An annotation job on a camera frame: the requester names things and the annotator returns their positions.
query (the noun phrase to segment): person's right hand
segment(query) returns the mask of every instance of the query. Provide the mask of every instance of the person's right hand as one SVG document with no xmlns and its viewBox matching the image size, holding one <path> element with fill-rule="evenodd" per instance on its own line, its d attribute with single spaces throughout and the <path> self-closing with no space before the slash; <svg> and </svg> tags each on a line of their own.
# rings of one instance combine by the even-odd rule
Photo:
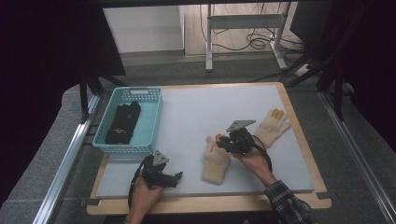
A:
<svg viewBox="0 0 396 224">
<path fill-rule="evenodd" d="M 233 157 L 241 161 L 249 171 L 253 172 L 265 187 L 269 187 L 276 182 L 267 160 L 257 148 L 251 149 L 247 154 L 233 153 Z"/>
</svg>

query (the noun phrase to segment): wooden floor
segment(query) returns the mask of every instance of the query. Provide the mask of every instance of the wooden floor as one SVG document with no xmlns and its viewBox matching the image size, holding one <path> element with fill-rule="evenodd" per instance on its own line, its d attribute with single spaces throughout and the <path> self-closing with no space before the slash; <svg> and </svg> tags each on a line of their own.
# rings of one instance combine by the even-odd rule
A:
<svg viewBox="0 0 396 224">
<path fill-rule="evenodd" d="M 249 3 L 212 5 L 212 15 L 276 14 L 281 13 L 286 4 L 287 3 Z M 290 31 L 291 20 L 297 4 L 297 2 L 291 3 L 282 38 L 294 42 L 301 42 L 301 40 Z M 184 13 L 185 22 L 185 54 L 204 55 L 207 39 L 207 5 L 183 6 L 181 10 Z M 264 38 L 266 36 L 270 37 L 271 34 L 272 33 L 266 29 L 215 30 L 212 31 L 213 52 L 236 53 L 271 51 L 267 40 L 260 42 L 256 41 L 249 45 L 249 42 L 251 42 L 250 39 L 263 38 L 263 35 Z M 301 46 L 283 40 L 280 44 L 293 49 L 297 49 Z"/>
</svg>

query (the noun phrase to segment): human hand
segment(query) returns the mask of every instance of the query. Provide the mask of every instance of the human hand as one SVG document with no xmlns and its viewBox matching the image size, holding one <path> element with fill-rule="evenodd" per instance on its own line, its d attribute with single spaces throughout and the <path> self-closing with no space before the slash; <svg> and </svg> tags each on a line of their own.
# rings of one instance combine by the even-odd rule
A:
<svg viewBox="0 0 396 224">
<path fill-rule="evenodd" d="M 139 224 L 145 214 L 160 200 L 163 187 L 150 189 L 146 180 L 139 176 L 134 182 L 131 209 L 126 220 L 131 224 Z"/>
<path fill-rule="evenodd" d="M 257 148 L 254 147 L 246 154 L 233 153 L 233 157 L 241 161 L 249 171 L 253 172 L 265 187 L 269 187 L 276 182 L 267 160 Z"/>
<path fill-rule="evenodd" d="M 290 123 L 284 123 L 288 116 L 283 110 L 272 109 L 254 133 L 265 145 L 270 147 L 289 127 Z"/>
<path fill-rule="evenodd" d="M 221 184 L 224 180 L 226 168 L 230 163 L 230 154 L 224 148 L 219 147 L 211 136 L 206 138 L 206 142 L 202 179 Z"/>
</svg>

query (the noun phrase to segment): gray carpet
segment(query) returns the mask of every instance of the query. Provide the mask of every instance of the gray carpet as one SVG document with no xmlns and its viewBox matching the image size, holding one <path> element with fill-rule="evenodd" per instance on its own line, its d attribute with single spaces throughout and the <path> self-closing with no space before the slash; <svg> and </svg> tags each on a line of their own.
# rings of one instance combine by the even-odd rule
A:
<svg viewBox="0 0 396 224">
<path fill-rule="evenodd" d="M 202 58 L 170 60 L 164 58 L 123 59 L 127 77 L 120 80 L 131 86 L 166 86 L 208 83 L 246 83 L 258 77 L 265 77 L 279 72 L 272 55 L 240 56 L 233 58 L 223 56 L 215 58 L 213 73 L 205 71 Z M 268 77 L 261 81 L 277 81 L 280 75 Z M 320 223 L 388 223 L 382 215 L 375 199 L 361 177 L 347 147 L 334 127 L 332 120 L 315 89 L 317 77 L 311 77 L 294 88 L 287 89 L 291 103 L 302 125 L 305 137 L 317 162 L 325 185 L 332 196 L 332 207 L 315 210 Z M 107 95 L 116 86 L 102 80 L 108 90 Z M 103 113 L 106 100 L 101 102 Z M 378 179 L 383 183 L 393 201 L 396 199 L 396 156 L 376 131 L 356 111 L 354 106 L 344 99 L 344 116 L 350 131 L 356 136 L 364 156 L 372 166 Z M 20 182 L 13 190 L 0 211 L 0 223 L 32 223 L 42 203 L 50 183 L 59 167 L 64 153 L 78 126 L 81 111 L 79 109 L 78 87 L 64 94 L 63 106 L 58 118 L 35 159 L 31 162 Z M 78 158 L 70 171 L 60 199 L 56 204 L 49 223 L 121 223 L 122 217 L 90 216 L 81 202 L 88 199 L 96 177 L 102 152 L 90 146 L 95 119 L 85 138 Z M 234 214 L 237 217 L 249 217 L 254 220 L 271 220 L 256 213 Z M 222 223 L 216 215 L 183 215 L 148 217 L 147 222 L 158 223 Z"/>
</svg>

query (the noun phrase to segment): person's left hand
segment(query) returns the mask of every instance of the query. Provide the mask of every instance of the person's left hand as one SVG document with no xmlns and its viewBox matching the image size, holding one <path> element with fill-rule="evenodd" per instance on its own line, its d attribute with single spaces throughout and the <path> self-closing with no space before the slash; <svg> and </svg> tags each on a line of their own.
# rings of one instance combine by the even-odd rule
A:
<svg viewBox="0 0 396 224">
<path fill-rule="evenodd" d="M 146 180 L 139 176 L 134 183 L 131 209 L 126 220 L 131 224 L 141 223 L 145 214 L 160 200 L 163 187 L 150 189 Z"/>
</svg>

